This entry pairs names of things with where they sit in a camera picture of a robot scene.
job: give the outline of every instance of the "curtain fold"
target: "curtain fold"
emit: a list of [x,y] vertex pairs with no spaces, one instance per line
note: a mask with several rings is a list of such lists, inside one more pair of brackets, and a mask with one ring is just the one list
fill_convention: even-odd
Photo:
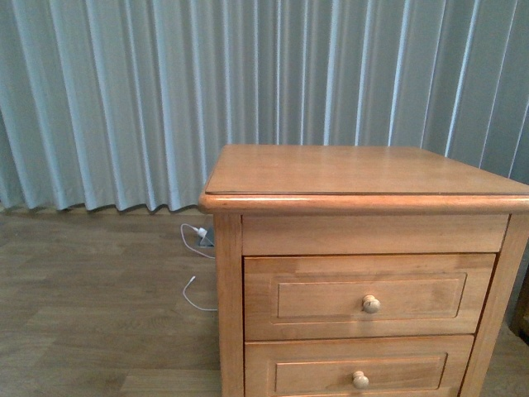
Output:
[[0,200],[194,204],[226,143],[529,183],[529,2],[0,0]]

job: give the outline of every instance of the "charging cable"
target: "charging cable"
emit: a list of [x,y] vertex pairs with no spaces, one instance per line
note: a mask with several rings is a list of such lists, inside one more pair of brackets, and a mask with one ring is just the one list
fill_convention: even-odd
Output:
[[198,305],[194,304],[193,302],[191,302],[191,300],[185,294],[185,291],[188,289],[188,287],[191,285],[191,283],[193,283],[195,281],[196,278],[197,278],[197,276],[195,276],[195,275],[193,277],[191,277],[191,280],[189,280],[189,282],[186,284],[186,286],[183,287],[182,295],[184,296],[185,300],[187,300],[189,302],[189,304],[191,304],[191,306],[193,306],[194,308],[196,308],[198,310],[202,310],[203,312],[218,312],[218,309],[201,308],[200,306],[198,306]]
[[[202,256],[205,256],[206,258],[209,258],[209,259],[215,259],[215,256],[210,256],[208,254],[205,254],[204,252],[200,252],[199,250],[196,250],[194,249],[192,246],[190,246],[188,244],[188,242],[185,241],[185,236],[183,235],[183,228],[184,227],[189,227],[191,229],[193,229],[195,231],[195,233],[197,233],[201,238],[204,238],[207,234],[207,230],[204,229],[203,227],[195,227],[195,226],[191,226],[190,224],[188,223],[182,223],[180,225],[180,235],[182,236],[182,241],[184,243],[184,245],[191,251],[193,252],[196,252],[197,254],[199,255],[202,255]],[[193,306],[194,308],[198,309],[198,310],[202,310],[203,312],[217,312],[218,309],[205,309],[205,308],[201,308],[200,306],[198,306],[197,304],[194,304],[193,302],[191,302],[191,299],[188,298],[188,296],[185,294],[185,291],[188,289],[188,287],[195,281],[195,279],[197,278],[196,275],[194,275],[193,277],[191,277],[191,280],[189,280],[189,282],[185,285],[185,287],[183,287],[183,291],[182,291],[182,295],[183,297],[185,298],[185,300],[187,300],[189,302],[189,304],[191,306]]]
[[183,228],[184,227],[189,227],[191,229],[193,229],[195,231],[195,233],[197,233],[200,237],[204,238],[207,234],[207,230],[204,229],[203,227],[195,227],[195,226],[191,226],[190,224],[188,223],[182,223],[180,225],[180,235],[182,236],[182,241],[184,243],[184,245],[191,251],[193,252],[196,252],[197,254],[199,255],[202,255],[202,256],[205,256],[206,258],[209,258],[209,259],[215,259],[215,256],[210,256],[208,254],[205,254],[203,252],[200,252],[199,250],[196,250],[194,249],[192,246],[190,246],[188,244],[188,242],[185,241],[185,236],[183,235]]

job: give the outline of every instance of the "wooden knob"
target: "wooden knob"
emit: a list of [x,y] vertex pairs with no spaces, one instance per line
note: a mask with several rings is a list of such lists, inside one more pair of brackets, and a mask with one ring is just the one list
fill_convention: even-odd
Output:
[[364,372],[357,371],[353,374],[353,386],[356,389],[367,389],[369,386],[369,379],[364,375]]
[[380,301],[376,299],[373,295],[366,295],[364,297],[362,307],[366,313],[377,313],[380,310]]

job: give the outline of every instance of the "wooden drawer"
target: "wooden drawer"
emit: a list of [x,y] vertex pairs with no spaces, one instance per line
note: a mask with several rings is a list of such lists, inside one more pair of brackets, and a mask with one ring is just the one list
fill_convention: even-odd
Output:
[[508,215],[242,218],[243,255],[498,252]]
[[[494,254],[245,258],[245,339],[473,333]],[[377,313],[363,310],[373,295]]]
[[[294,397],[455,397],[470,335],[306,342],[247,342],[246,395]],[[366,389],[353,385],[364,372]]]

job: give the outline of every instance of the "laminate floor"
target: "laminate floor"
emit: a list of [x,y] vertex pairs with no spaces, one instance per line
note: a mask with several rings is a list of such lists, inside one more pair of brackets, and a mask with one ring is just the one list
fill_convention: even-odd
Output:
[[[210,217],[0,213],[0,396],[220,397],[214,261],[179,225]],[[188,234],[193,242],[194,236]],[[483,397],[529,395],[501,331]]]

